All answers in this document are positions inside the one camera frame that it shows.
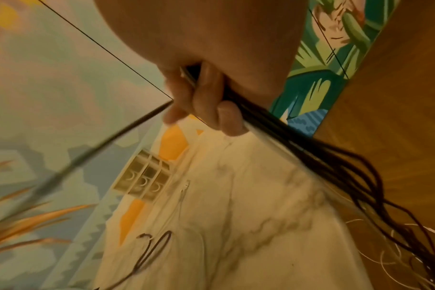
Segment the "white marble surface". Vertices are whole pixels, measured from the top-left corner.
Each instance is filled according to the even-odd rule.
[[[184,154],[136,232],[166,230],[164,251],[116,289],[372,289],[320,185],[250,133],[206,131]],[[128,274],[147,241],[105,256],[95,286]]]

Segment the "mural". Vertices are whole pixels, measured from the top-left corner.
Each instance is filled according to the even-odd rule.
[[[310,0],[283,94],[270,112],[312,136],[399,0]]]
[[[160,72],[109,31],[92,1],[45,3],[127,65],[39,1],[0,0],[0,218],[79,154],[169,100]],[[296,61],[271,112],[311,136],[397,3],[310,0]],[[164,164],[170,174],[205,129],[193,116],[171,127],[155,118],[18,214],[0,235],[0,290],[96,289],[102,259],[139,234],[133,229],[156,198],[121,185],[132,161],[142,152],[159,160],[156,175],[147,167],[136,173],[149,188],[158,181],[161,194],[168,179],[155,176]]]

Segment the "skin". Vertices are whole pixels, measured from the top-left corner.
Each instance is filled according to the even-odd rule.
[[[155,63],[174,104],[173,124],[194,114],[237,136],[247,130],[224,85],[268,108],[284,87],[304,30],[307,0],[95,0],[111,29]],[[193,89],[179,67],[202,63]]]

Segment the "painted wall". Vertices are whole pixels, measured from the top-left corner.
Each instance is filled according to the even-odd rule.
[[[271,112],[311,136],[397,0],[311,0],[285,92]],[[0,218],[29,189],[109,134],[169,100],[155,66],[109,31],[92,1],[0,0]],[[110,187],[140,148],[175,158],[204,130],[159,118],[118,140],[19,217],[0,241],[0,289],[90,289],[149,205]]]

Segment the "hand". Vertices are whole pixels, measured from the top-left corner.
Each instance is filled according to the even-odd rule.
[[[175,123],[194,114],[230,136],[246,132],[224,84],[268,108],[283,91],[303,33],[307,0],[95,0],[112,30],[155,63],[174,104]],[[195,90],[182,66],[202,63]]]

